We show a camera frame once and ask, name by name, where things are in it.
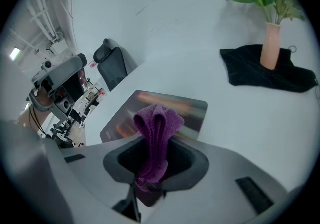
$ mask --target black office chair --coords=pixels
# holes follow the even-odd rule
[[[102,46],[94,53],[93,59],[98,63],[98,70],[110,91],[128,76],[121,49],[115,47],[111,50],[108,39],[103,41]]]

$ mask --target desk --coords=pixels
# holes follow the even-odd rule
[[[234,87],[226,70],[218,49],[145,62],[88,118],[86,144],[102,142],[100,131],[137,89],[189,97],[208,103],[199,141],[240,153],[287,190],[302,184],[319,148],[320,109],[315,89],[300,94]]]

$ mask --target black slot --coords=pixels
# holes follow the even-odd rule
[[[138,209],[137,198],[133,187],[130,187],[127,198],[120,200],[112,209],[130,219],[141,222],[141,213]]]
[[[70,162],[79,160],[79,159],[81,159],[81,158],[85,158],[85,156],[82,155],[82,154],[76,154],[76,155],[73,155],[73,156],[65,157],[64,160],[65,160],[67,163],[70,163]]]
[[[133,172],[135,175],[138,174],[141,167],[148,159],[148,149],[146,140],[141,140],[132,147],[121,152],[117,158],[118,162]]]
[[[237,179],[235,182],[250,201],[257,214],[261,214],[274,204],[252,178],[244,177]]]

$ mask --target equipment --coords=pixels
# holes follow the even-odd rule
[[[52,132],[51,138],[57,143],[58,147],[60,149],[73,148],[74,141],[67,136],[67,131],[65,131],[64,128],[61,127],[59,127],[58,130],[57,128],[54,128],[55,126],[56,124],[53,125],[50,131]],[[60,138],[58,134],[63,135],[64,140]]]
[[[73,105],[84,94],[82,86],[87,80],[78,73],[86,64],[87,59],[84,54],[73,56],[58,66],[46,61],[42,64],[41,71],[32,79],[35,87],[29,98],[38,111],[51,111],[60,119],[55,127],[60,126],[68,118]],[[53,100],[48,106],[40,103],[34,94],[42,86],[48,92],[48,97]]]
[[[275,214],[288,195],[240,154],[173,137],[168,174],[155,188],[160,199],[150,214],[146,204],[141,207],[134,183],[146,160],[141,135],[60,150],[51,139],[13,122],[1,122],[0,130],[6,173],[33,209],[52,223],[245,223],[264,211],[262,218]]]

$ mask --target gray panel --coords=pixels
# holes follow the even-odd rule
[[[84,65],[81,57],[78,55],[69,58],[60,65],[51,66],[49,68],[45,66],[45,63],[46,62],[41,66],[43,70],[32,79],[32,82],[41,85],[45,79],[50,77],[52,90],[48,92],[49,94],[70,79]]]
[[[33,129],[13,122],[0,122],[0,131],[1,164],[26,203],[52,223],[74,223],[54,179],[43,140]]]
[[[269,224],[273,223],[279,216],[292,204],[297,195],[301,192],[302,187],[293,189],[288,193],[284,200],[277,203],[276,206],[270,207],[256,218],[247,222],[247,224]]]
[[[88,191],[87,187],[74,175],[54,141],[45,140],[45,147],[52,173],[70,207],[75,223],[105,224],[108,221],[117,224],[136,224],[131,219],[125,218],[110,207],[107,207]]]
[[[126,199],[130,185],[116,182],[103,166],[108,152],[122,146],[137,136],[100,145],[63,149],[64,157],[83,154],[85,158],[70,162],[69,166],[81,183],[101,202],[112,208],[120,200]]]
[[[257,216],[235,179],[250,176],[274,201],[286,198],[284,187],[238,153],[182,139],[209,159],[206,176],[191,190],[169,192],[146,223],[243,223]]]
[[[165,108],[171,108],[183,117],[185,123],[178,130],[177,135],[198,139],[208,108],[205,101],[136,90],[100,132],[102,141],[118,140],[138,132],[139,130],[134,123],[134,115],[152,104],[161,104]],[[121,134],[119,130],[122,130],[126,136]]]

